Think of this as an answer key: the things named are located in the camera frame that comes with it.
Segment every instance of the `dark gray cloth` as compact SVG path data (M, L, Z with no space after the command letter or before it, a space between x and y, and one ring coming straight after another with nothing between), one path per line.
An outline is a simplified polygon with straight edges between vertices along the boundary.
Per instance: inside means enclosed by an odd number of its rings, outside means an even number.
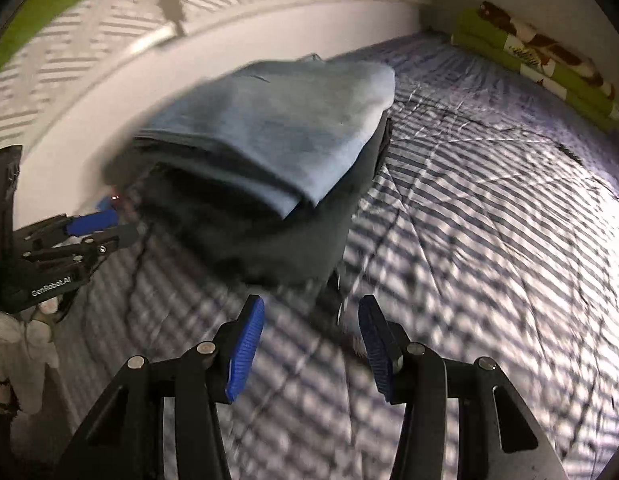
M343 257L352 214L371 186L387 112L353 166L326 197L286 218L231 187L159 165L142 187L141 212L168 225L221 274L245 282L325 282Z

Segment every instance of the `folded clothes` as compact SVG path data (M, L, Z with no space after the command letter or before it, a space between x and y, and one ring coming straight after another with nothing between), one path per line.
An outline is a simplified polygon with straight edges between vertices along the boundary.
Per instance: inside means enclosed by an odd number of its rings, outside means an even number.
M283 218L304 199L297 190L231 153L210 153L189 146L149 139L137 139L134 147L153 163L162 163L241 189L258 198Z
M300 203L285 219L258 210L238 189L162 164L145 179L139 211L166 225L220 274L247 283L326 282L343 256L352 214L382 164L387 113L351 168L317 206Z
M394 71L372 62L267 61L207 82L137 134L212 156L206 176L260 198L282 218L305 198L317 205L352 167L394 100ZM237 158L264 177L241 173ZM267 175L286 185L276 194ZM257 180L251 186L248 180Z
M494 48L504 50L507 54L519 58L537 72L549 76L561 86L574 92L604 116L613 120L619 120L618 105L603 94L599 88L590 86L569 67L557 63L554 59L545 56L534 47L523 43L516 36L481 18L479 10L463 10L458 18L457 30L476 36Z
M454 35L451 37L451 43L473 50L477 54L480 54L481 56L484 56L487 59L512 70L512 72L519 73L531 79L535 83L538 83L543 88L549 90L552 94L569 104L583 117L592 121L592 123L596 124L604 132L609 132L614 128L615 121L605 117L598 110L579 98L574 92L569 91L564 86L561 86L552 78L536 72L534 69L523 63L518 57L510 56L505 51L492 47L486 41L461 31L454 32Z
M524 44L535 48L545 56L568 67L578 74L589 86L599 89L609 99L614 99L616 94L614 85L603 79L593 61L588 57L544 34L540 34L529 23L510 16L509 13L492 2L483 2L479 13L482 18L505 32L516 36Z

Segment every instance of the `metal screw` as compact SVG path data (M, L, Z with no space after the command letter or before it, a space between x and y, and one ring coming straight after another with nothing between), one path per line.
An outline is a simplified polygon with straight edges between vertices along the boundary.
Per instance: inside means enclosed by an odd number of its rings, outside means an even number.
M478 366L487 371L496 370L496 361L491 357L481 357L478 359Z
M392 363L391 371L394 375L396 375L400 370L403 369L405 358L401 355L395 363Z
M138 370L142 368L145 364L145 358L142 355L134 355L134 357L130 357L127 361L127 365L132 370Z
M199 354L203 354L203 355L213 354L215 350L216 350L216 345L214 345L214 343L212 343L211 341L203 341L198 346L196 346L196 351Z
M420 343L410 343L407 345L407 352L418 357L425 354L425 347Z

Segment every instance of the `metal pin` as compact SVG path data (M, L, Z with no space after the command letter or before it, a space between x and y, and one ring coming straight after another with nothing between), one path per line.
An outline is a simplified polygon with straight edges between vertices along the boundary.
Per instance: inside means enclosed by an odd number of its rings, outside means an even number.
M196 346L196 351L199 354L203 354L203 355L213 354L215 350L216 350L216 345L214 345L214 343L212 343L211 341L203 341L198 346Z
M130 357L127 361L127 365L132 370L138 370L142 368L145 364L145 358L142 355L134 355L134 357Z
M418 357L425 354L425 347L420 343L410 343L407 345L407 352Z
M481 357L478 359L478 366L487 371L496 370L496 361L491 357Z

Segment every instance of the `striped bedsheet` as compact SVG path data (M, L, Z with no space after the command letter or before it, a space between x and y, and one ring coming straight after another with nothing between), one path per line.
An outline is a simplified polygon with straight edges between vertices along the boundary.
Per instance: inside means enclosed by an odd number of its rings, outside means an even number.
M397 71L393 140L341 263L338 325L314 292L260 290L266 326L246 391L219 417L234 479L385 479L401 406L357 352L356 307L446 358L494 357L572 479L619 444L619 160L602 133L520 76L421 34L356 52ZM56 336L74 426L126 359L180 355L240 311L160 226L107 260ZM451 406L446 478L458 443ZM173 405L165 473L177 478Z

